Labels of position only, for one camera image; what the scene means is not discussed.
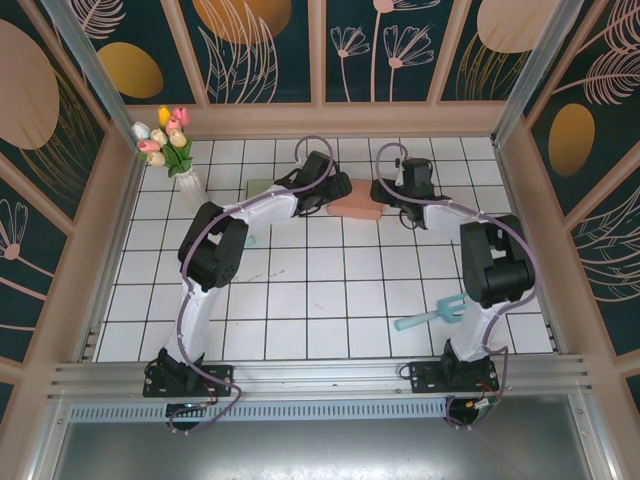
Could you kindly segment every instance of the glass vase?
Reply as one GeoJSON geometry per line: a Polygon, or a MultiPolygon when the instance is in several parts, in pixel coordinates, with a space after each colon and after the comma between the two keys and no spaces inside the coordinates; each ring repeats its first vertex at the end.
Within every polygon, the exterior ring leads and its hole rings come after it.
{"type": "Polygon", "coordinates": [[[200,206],[209,201],[198,174],[191,167],[184,173],[176,173],[175,177],[187,205],[189,205],[194,214],[197,213],[200,206]]]}

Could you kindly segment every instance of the tulip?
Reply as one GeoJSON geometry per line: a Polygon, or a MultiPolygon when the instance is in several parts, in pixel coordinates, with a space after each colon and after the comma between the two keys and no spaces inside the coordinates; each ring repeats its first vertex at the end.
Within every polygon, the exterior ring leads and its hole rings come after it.
{"type": "Polygon", "coordinates": [[[151,131],[151,139],[158,142],[160,146],[164,146],[167,144],[167,136],[159,128],[151,131]]]}
{"type": "Polygon", "coordinates": [[[180,131],[180,120],[171,115],[169,117],[169,120],[167,120],[167,126],[165,127],[165,130],[169,135],[171,135],[171,132],[174,130],[180,131]]]}
{"type": "Polygon", "coordinates": [[[159,152],[160,144],[155,140],[140,140],[138,142],[138,149],[144,153],[159,152]]]}
{"type": "Polygon", "coordinates": [[[184,147],[187,144],[187,137],[180,130],[173,130],[169,134],[169,141],[174,147],[184,147]]]}
{"type": "Polygon", "coordinates": [[[166,105],[160,105],[158,107],[158,123],[164,127],[167,124],[169,117],[171,117],[171,110],[169,110],[169,107],[166,105]]]}
{"type": "Polygon", "coordinates": [[[162,167],[166,163],[166,160],[161,152],[150,152],[147,155],[147,162],[154,167],[162,167]]]}
{"type": "Polygon", "coordinates": [[[189,112],[184,107],[176,107],[173,109],[173,116],[178,119],[180,125],[186,127],[189,125],[189,112]]]}
{"type": "Polygon", "coordinates": [[[133,130],[133,134],[138,140],[145,140],[149,138],[149,135],[151,134],[151,130],[149,130],[149,127],[147,127],[142,122],[134,123],[131,127],[131,130],[133,130]]]}

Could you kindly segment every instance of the white tile floor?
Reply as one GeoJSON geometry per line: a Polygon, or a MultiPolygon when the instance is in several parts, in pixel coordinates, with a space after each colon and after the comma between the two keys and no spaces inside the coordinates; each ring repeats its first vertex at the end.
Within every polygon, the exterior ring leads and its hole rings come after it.
{"type": "MultiPolygon", "coordinates": [[[[371,159],[397,138],[330,140],[340,167],[372,178],[371,159]]],[[[510,212],[487,138],[401,139],[415,157],[435,159],[443,194],[487,213],[510,212]]],[[[244,199],[248,179],[280,178],[294,165],[296,140],[199,141],[195,169],[212,201],[244,199]]],[[[309,142],[309,151],[326,150],[309,142]]],[[[383,152],[395,177],[397,148],[383,152]]],[[[393,320],[436,308],[459,293],[460,247],[411,231],[387,208],[379,222],[329,217],[326,210],[274,225],[246,249],[240,270],[211,315],[207,360],[380,358],[439,355],[458,325],[441,319],[396,332],[393,320]]],[[[165,169],[148,167],[102,327],[96,359],[149,361],[166,341],[180,301],[177,249],[193,214],[165,169]]],[[[537,302],[500,321],[492,345],[551,352],[537,302]]]]}

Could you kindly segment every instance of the teal object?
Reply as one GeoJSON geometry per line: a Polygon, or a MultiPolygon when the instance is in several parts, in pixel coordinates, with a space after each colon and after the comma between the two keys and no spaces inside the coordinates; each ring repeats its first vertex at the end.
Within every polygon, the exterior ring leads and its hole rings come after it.
{"type": "Polygon", "coordinates": [[[438,300],[438,309],[435,312],[421,313],[420,315],[414,315],[413,317],[405,317],[396,320],[394,323],[396,330],[401,332],[407,328],[421,325],[438,317],[442,317],[447,323],[459,322],[462,318],[462,314],[456,314],[464,312],[465,308],[467,308],[467,305],[464,303],[464,299],[466,297],[466,293],[459,293],[458,295],[452,295],[451,297],[441,298],[438,300]]]}

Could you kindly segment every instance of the pink tulip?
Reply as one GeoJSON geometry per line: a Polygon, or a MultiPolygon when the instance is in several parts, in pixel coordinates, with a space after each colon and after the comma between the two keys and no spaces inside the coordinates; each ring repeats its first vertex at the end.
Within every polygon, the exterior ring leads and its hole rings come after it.
{"type": "Polygon", "coordinates": [[[180,125],[186,127],[189,125],[189,112],[184,107],[176,107],[173,109],[173,116],[178,119],[180,125]]]}
{"type": "Polygon", "coordinates": [[[155,140],[140,140],[138,142],[138,149],[144,153],[159,152],[160,148],[160,144],[155,140]]]}
{"type": "Polygon", "coordinates": [[[164,127],[169,135],[173,130],[180,130],[180,120],[175,115],[171,115],[167,121],[167,125],[164,127]]]}

